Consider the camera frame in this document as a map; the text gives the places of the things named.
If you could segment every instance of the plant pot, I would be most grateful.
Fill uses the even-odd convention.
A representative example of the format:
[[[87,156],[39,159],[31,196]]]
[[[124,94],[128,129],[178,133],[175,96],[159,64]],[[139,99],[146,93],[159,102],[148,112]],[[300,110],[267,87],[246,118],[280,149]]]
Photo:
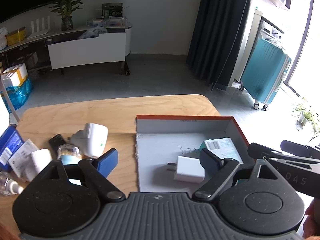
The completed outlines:
[[[73,29],[73,22],[72,22],[72,16],[62,18],[62,23],[61,23],[61,30],[62,31],[67,31],[67,30],[72,30]]]
[[[303,113],[300,113],[297,120],[297,125],[302,129],[306,125],[308,120],[304,117]]]

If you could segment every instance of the hand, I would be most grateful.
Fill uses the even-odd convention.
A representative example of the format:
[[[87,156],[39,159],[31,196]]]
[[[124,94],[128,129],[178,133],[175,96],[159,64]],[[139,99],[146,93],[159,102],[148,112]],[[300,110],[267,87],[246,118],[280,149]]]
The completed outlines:
[[[308,217],[306,218],[305,222],[303,223],[303,237],[308,238],[308,240],[320,240],[320,236],[315,236],[317,232],[320,231],[320,225],[318,225],[314,221],[314,210],[315,205],[312,201],[310,206],[307,208],[305,215]]]

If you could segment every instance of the wooden table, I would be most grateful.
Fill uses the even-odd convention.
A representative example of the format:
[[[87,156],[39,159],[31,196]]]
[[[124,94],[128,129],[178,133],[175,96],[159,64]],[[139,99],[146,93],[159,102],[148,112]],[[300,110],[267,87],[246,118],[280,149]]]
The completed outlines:
[[[50,149],[48,139],[58,133],[67,138],[83,129],[85,123],[105,125],[109,130],[105,151],[116,148],[119,152],[119,163],[108,180],[128,195],[138,190],[134,156],[138,114],[220,115],[201,95],[118,98],[30,108],[17,130],[24,140],[30,138],[40,149]],[[11,212],[16,197],[0,197],[0,222],[19,234]]]

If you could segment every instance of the black circular cover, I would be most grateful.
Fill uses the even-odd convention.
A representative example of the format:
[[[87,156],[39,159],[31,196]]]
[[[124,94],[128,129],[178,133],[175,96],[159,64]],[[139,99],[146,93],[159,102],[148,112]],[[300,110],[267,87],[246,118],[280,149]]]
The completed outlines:
[[[98,197],[88,188],[47,179],[29,185],[14,202],[12,214],[22,232],[59,237],[86,227],[99,209]]]
[[[304,204],[273,167],[266,169],[274,173],[273,179],[259,178],[256,164],[247,182],[221,194],[218,209],[227,222],[241,231],[279,235],[297,228],[304,216]]]

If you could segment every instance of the barcode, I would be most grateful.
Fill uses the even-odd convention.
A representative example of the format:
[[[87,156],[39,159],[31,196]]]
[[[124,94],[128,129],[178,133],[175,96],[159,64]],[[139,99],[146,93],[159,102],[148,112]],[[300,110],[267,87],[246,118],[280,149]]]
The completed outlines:
[[[207,142],[209,150],[220,149],[220,144],[218,142]]]
[[[0,156],[0,162],[3,165],[6,165],[8,163],[8,160],[10,159],[11,155],[12,155],[12,152],[10,151],[10,149],[8,147],[5,148]]]

